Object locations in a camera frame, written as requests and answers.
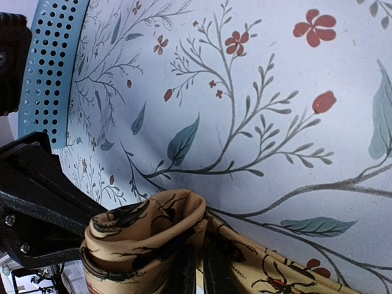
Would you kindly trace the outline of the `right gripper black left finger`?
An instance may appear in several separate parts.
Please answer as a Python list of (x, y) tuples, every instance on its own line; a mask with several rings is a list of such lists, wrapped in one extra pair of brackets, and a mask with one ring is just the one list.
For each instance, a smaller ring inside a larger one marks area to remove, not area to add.
[(176, 293), (195, 294), (195, 247), (184, 246), (176, 259)]

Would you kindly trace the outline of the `yellow beetle-print tie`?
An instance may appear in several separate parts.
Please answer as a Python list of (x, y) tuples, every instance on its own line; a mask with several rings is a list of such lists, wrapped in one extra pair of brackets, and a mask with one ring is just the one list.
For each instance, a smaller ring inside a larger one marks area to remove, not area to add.
[(169, 190), (94, 216), (81, 245), (89, 293), (162, 293), (175, 257), (195, 247), (193, 272), (206, 277), (207, 248), (223, 254), (238, 293), (350, 293), (311, 259), (301, 266), (240, 235), (189, 190)]

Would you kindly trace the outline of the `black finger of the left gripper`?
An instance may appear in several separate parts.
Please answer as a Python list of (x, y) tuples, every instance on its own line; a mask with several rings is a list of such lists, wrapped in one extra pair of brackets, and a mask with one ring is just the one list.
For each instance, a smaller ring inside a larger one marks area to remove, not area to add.
[(22, 267), (79, 260), (89, 221), (105, 211), (62, 172), (46, 133), (1, 147), (1, 250)]

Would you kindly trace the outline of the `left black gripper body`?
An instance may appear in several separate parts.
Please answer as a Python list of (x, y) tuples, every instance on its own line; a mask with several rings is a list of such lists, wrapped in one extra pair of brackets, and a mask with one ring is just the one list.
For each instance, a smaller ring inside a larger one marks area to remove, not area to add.
[(21, 14), (1, 13), (1, 116), (18, 111), (32, 33)]

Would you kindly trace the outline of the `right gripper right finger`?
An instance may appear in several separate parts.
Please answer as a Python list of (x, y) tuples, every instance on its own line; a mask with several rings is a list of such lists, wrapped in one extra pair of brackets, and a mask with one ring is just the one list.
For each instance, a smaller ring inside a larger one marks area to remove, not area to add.
[(216, 243), (210, 243), (204, 256), (204, 293), (233, 293), (228, 263)]

